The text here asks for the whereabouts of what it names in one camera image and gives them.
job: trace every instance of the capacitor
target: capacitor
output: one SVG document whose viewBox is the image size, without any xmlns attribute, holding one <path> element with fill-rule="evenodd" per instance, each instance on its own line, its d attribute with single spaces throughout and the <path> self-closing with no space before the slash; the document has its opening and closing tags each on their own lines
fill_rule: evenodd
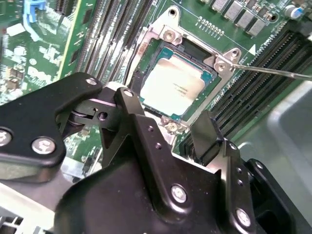
<svg viewBox="0 0 312 234">
<path fill-rule="evenodd" d="M 293 20 L 302 16 L 303 10 L 300 7 L 296 7 L 294 5 L 286 6 L 285 15 Z"/>
</svg>

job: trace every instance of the blue plastic clip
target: blue plastic clip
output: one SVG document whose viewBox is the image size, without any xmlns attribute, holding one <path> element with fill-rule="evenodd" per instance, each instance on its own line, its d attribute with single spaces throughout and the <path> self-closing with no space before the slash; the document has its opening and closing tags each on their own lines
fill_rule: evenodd
<svg viewBox="0 0 312 234">
<path fill-rule="evenodd" d="M 25 0 L 24 1 L 24 14 L 23 14 L 23 26 L 27 32 L 30 33 L 33 41 L 40 39 L 39 35 L 30 26 L 30 23 L 36 22 L 36 8 L 39 10 L 45 10 L 46 0 Z"/>
</svg>

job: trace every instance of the motherboard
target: motherboard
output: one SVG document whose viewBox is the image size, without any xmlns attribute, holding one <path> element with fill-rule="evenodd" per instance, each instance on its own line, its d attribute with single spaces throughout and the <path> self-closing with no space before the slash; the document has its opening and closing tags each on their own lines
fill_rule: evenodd
<svg viewBox="0 0 312 234">
<path fill-rule="evenodd" d="M 310 0 L 0 0 L 0 105 L 74 72 L 134 90 L 176 154 L 210 110 L 238 139 L 310 74 Z M 62 170 L 100 168 L 97 126 L 65 140 Z"/>
</svg>

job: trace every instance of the blue component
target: blue component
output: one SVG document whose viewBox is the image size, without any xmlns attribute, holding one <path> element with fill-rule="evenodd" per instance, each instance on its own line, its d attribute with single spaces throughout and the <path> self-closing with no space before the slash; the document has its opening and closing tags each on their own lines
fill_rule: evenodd
<svg viewBox="0 0 312 234">
<path fill-rule="evenodd" d="M 24 14 L 23 14 L 23 26 L 27 32 L 30 33 L 31 38 L 34 41 L 40 39 L 39 35 L 30 26 L 30 23 L 36 22 L 36 8 L 39 10 L 45 10 L 46 0 L 25 0 L 24 1 Z"/>
<path fill-rule="evenodd" d="M 292 17 L 293 17 L 294 19 L 297 19 L 297 18 L 299 18 L 302 14 L 303 14 L 302 8 L 297 8 L 297 9 L 295 9 L 295 10 L 292 12 Z"/>
</svg>

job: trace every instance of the black mechanical arm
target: black mechanical arm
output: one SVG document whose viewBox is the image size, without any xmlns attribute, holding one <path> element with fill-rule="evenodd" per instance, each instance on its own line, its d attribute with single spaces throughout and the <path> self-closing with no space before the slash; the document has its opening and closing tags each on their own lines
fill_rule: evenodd
<svg viewBox="0 0 312 234">
<path fill-rule="evenodd" d="M 172 155 L 133 91 L 84 73 L 0 106 L 0 179 L 51 180 L 63 140 L 85 125 L 99 126 L 103 169 L 64 194 L 55 234 L 311 233 L 267 168 L 244 162 L 208 111 L 191 127 L 204 167 Z"/>
</svg>

